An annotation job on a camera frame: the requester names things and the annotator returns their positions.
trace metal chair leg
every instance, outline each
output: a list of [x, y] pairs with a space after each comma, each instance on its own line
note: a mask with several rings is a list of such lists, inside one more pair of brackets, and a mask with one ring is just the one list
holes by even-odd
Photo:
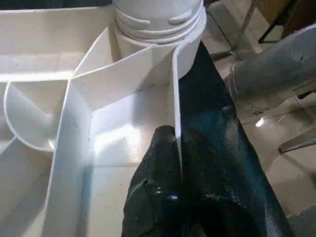
[[[247, 12], [247, 15], [245, 17], [245, 20], [242, 24], [242, 27], [241, 27], [241, 30], [238, 34], [238, 37], [237, 37], [237, 40], [236, 42], [233, 44], [232, 48], [229, 49], [229, 50], [226, 50], [226, 51], [221, 51], [221, 52], [217, 52], [217, 53], [212, 53], [210, 56], [212, 59], [220, 59], [220, 58], [224, 58], [224, 57], [227, 57], [227, 56], [230, 56], [234, 53], [234, 50], [239, 46], [241, 40], [242, 40], [242, 37], [247, 29], [247, 26], [249, 24], [249, 21], [251, 19], [251, 16], [256, 8], [256, 4], [257, 4], [257, 1], [258, 0], [252, 0], [251, 1], [251, 4], [250, 4], [250, 7], [248, 9], [248, 12]], [[211, 14], [208, 13], [208, 8], [206, 10], [207, 14], [209, 16], [211, 16], [213, 18], [213, 16]]]
[[287, 142], [280, 145], [280, 153], [289, 152], [299, 148], [307, 147], [316, 144], [316, 128], [305, 132]]

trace white floor tile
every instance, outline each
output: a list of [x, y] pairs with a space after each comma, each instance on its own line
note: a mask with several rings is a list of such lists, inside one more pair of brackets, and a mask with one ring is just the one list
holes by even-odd
[[248, 27], [251, 30], [253, 30], [253, 29], [269, 27], [269, 26], [270, 26], [269, 23], [261, 14], [260, 10], [256, 8], [251, 16]]
[[[258, 29], [252, 29], [251, 31], [253, 32], [254, 36], [256, 37], [257, 40], [260, 39], [260, 37], [263, 35], [263, 33], [268, 29], [268, 26], [258, 28]], [[283, 33], [283, 26], [275, 26], [273, 30], [267, 35], [265, 40], [280, 40], [282, 33]]]
[[[231, 2], [231, 0], [222, 0], [213, 3], [209, 12], [214, 17], [215, 21], [218, 23], [225, 36], [233, 45], [239, 36], [239, 31], [243, 24], [243, 17]], [[247, 59], [258, 53], [262, 52], [261, 46], [254, 37], [251, 31], [246, 30], [241, 44], [237, 49], [237, 55], [241, 59]]]
[[202, 39], [219, 36], [221, 34], [222, 34], [221, 30], [218, 28], [213, 18], [208, 15], [206, 27], [202, 33]]
[[313, 127], [316, 127], [316, 107], [310, 107], [310, 108], [304, 109], [304, 112], [306, 113]]
[[250, 7], [251, 0], [232, 0], [232, 2], [242, 16], [245, 17]]
[[243, 18], [231, 0], [221, 0], [213, 3], [208, 9], [224, 34], [238, 32]]
[[231, 48], [224, 36], [205, 38], [202, 39], [202, 42], [207, 48], [209, 54], [216, 53], [219, 51], [225, 51]]
[[286, 101], [284, 101], [278, 107], [270, 109], [262, 115], [253, 116], [253, 117], [247, 118], [247, 119], [240, 118], [240, 122], [241, 122], [241, 124], [257, 122], [261, 118], [268, 119], [268, 118], [272, 118], [275, 116], [284, 115], [284, 114], [287, 114], [290, 112], [299, 111], [301, 109], [302, 108], [297, 103], [296, 99], [294, 97], [291, 97], [291, 98], [287, 99]]
[[300, 104], [300, 106], [303, 109], [314, 107], [314, 106], [316, 106], [316, 93], [312, 93], [312, 94], [306, 96], [302, 100], [297, 99], [297, 102]]
[[[232, 2], [239, 11], [239, 13], [242, 15], [242, 18], [244, 19], [250, 8], [251, 0], [232, 0]], [[255, 8], [248, 26], [250, 29], [257, 29], [262, 27], [268, 27], [269, 23], [264, 18], [260, 10]]]
[[[239, 33], [230, 34], [226, 36], [229, 42], [234, 45], [239, 37]], [[250, 30], [246, 30], [235, 53], [241, 59], [249, 59], [256, 56], [258, 53], [263, 51], [262, 47], [258, 43], [257, 39], [254, 37]]]
[[237, 57], [235, 55], [231, 55], [227, 58], [214, 61], [214, 64], [222, 79], [224, 79], [230, 73], [233, 64], [236, 62], [238, 62]]
[[312, 128], [303, 111], [285, 114], [243, 126], [256, 150], [268, 180], [285, 212], [291, 214], [316, 202], [316, 146], [285, 154], [279, 146]]

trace plastic divider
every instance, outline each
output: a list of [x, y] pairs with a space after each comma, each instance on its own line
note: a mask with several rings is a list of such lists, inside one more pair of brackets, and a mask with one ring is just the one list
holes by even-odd
[[[130, 178], [155, 129], [175, 124], [173, 48], [160, 61], [155, 53], [146, 48], [71, 80], [43, 237], [120, 235]], [[162, 75], [168, 77], [158, 79], [153, 68], [163, 60], [169, 66]]]
[[51, 157], [13, 138], [0, 154], [0, 233], [40, 236]]
[[7, 83], [0, 83], [0, 154], [9, 145], [14, 135], [6, 123], [3, 110], [3, 99]]
[[66, 86], [66, 80], [8, 83], [4, 115], [22, 143], [35, 150], [54, 151]]

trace plastic bin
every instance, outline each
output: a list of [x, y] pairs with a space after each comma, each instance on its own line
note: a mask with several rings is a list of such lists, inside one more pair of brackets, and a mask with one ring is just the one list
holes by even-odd
[[127, 37], [112, 6], [1, 19], [13, 22], [0, 34], [1, 236], [120, 236], [154, 130], [174, 126], [181, 151], [178, 79], [193, 64], [205, 12], [165, 45]]

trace curved plastic edge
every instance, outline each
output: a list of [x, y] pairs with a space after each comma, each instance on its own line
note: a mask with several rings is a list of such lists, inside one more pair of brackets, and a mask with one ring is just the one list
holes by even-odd
[[11, 82], [8, 82], [8, 84], [6, 85], [6, 88], [5, 88], [5, 92], [4, 92], [4, 99], [3, 99], [3, 111], [4, 111], [4, 117], [5, 117], [5, 120], [6, 120], [6, 123], [9, 127], [9, 129], [11, 130], [11, 132], [13, 133], [13, 135], [20, 141], [22, 142], [25, 146], [28, 146], [34, 150], [37, 150], [37, 151], [40, 151], [40, 152], [48, 152], [48, 153], [53, 153], [54, 151], [53, 150], [46, 150], [46, 149], [43, 149], [41, 147], [37, 147], [37, 146], [34, 146], [33, 144], [27, 142], [25, 139], [23, 139], [18, 132], [15, 131], [14, 127], [12, 126], [12, 123], [9, 119], [9, 115], [8, 115], [8, 111], [7, 111], [7, 95], [8, 95], [8, 92], [10, 90], [10, 86], [11, 86]]
[[170, 43], [176, 40], [179, 40], [183, 37], [186, 37], [191, 33], [192, 30], [199, 23], [201, 14], [204, 10], [203, 1], [201, 1], [200, 7], [196, 14], [191, 18], [184, 21], [182, 25], [172, 28], [170, 30], [162, 31], [150, 31], [150, 30], [140, 30], [136, 29], [125, 22], [118, 16], [116, 17], [116, 22], [118, 27], [129, 37], [146, 43]]

